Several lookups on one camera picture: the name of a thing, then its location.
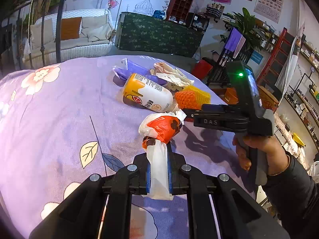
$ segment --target human hand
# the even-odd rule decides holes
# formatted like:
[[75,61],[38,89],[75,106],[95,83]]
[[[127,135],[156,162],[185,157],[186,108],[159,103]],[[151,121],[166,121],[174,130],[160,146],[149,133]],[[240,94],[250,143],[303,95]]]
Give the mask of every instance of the human hand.
[[[268,162],[268,175],[275,175],[287,169],[289,160],[276,137],[263,136],[246,136],[243,138],[244,143],[251,147],[257,148],[266,153]],[[248,171],[251,167],[251,161],[247,158],[246,150],[239,145],[238,139],[234,136],[232,144],[236,146],[240,166]]]

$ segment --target blue sign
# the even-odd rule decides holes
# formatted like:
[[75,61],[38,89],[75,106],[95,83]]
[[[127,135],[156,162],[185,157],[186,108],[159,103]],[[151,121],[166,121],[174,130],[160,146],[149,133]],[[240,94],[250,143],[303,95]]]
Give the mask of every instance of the blue sign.
[[257,64],[260,64],[263,58],[264,57],[261,54],[259,54],[256,50],[254,50],[253,54],[250,57],[250,59],[255,61]]

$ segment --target red cabinet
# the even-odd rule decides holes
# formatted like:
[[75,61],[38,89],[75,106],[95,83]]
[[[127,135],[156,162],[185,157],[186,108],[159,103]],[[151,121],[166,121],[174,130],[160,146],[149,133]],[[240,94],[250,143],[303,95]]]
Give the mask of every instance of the red cabinet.
[[166,20],[169,20],[170,16],[174,16],[176,18],[174,21],[185,22],[192,2],[193,0],[170,0]]
[[258,85],[275,85],[279,74],[287,61],[293,40],[294,37],[287,32],[286,28],[284,28],[266,66],[257,78]]

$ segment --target orange pillow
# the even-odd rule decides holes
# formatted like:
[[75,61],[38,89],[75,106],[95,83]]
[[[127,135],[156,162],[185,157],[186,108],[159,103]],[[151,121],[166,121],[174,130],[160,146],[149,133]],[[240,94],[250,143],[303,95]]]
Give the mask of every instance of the orange pillow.
[[61,40],[79,38],[82,17],[61,20]]

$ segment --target red stool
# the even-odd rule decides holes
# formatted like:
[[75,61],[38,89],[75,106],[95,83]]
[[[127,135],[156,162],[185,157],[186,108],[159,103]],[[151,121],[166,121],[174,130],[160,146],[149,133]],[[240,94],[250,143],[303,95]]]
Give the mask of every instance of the red stool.
[[192,70],[191,74],[197,77],[199,80],[204,79],[204,77],[209,73],[209,71],[213,68],[213,66],[208,63],[206,58],[202,58]]

